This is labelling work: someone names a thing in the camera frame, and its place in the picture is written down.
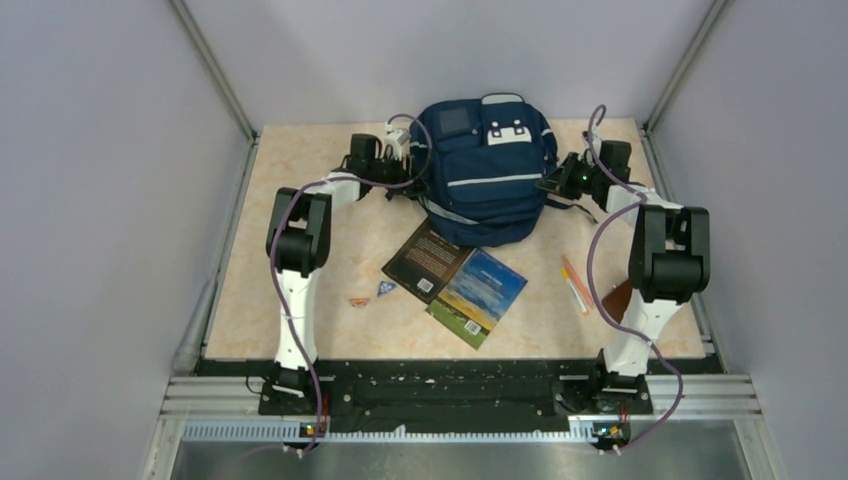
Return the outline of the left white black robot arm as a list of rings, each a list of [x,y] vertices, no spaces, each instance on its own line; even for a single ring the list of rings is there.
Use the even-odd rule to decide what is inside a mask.
[[[280,336],[268,384],[297,413],[314,410],[321,397],[314,368],[314,319],[333,213],[361,200],[373,187],[410,185],[412,174],[404,155],[409,138],[408,130],[393,127],[383,139],[355,134],[341,166],[298,189],[283,187],[276,193],[266,253],[280,302]]]

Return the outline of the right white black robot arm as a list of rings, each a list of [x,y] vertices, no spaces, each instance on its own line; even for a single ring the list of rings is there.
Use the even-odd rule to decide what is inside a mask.
[[[630,182],[629,143],[586,137],[583,153],[570,153],[538,182],[545,193],[578,200],[591,197],[608,219],[633,229],[628,260],[630,297],[599,355],[598,372],[586,385],[589,404],[612,412],[642,386],[648,360],[671,317],[710,280],[710,214],[683,206],[654,189]]]

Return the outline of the navy blue student backpack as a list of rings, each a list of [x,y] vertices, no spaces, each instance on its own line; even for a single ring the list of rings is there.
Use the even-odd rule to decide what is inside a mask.
[[[426,107],[410,126],[409,147],[427,187],[417,200],[454,245],[516,243],[545,208],[568,207],[537,186],[556,169],[558,144],[544,115],[516,93]]]

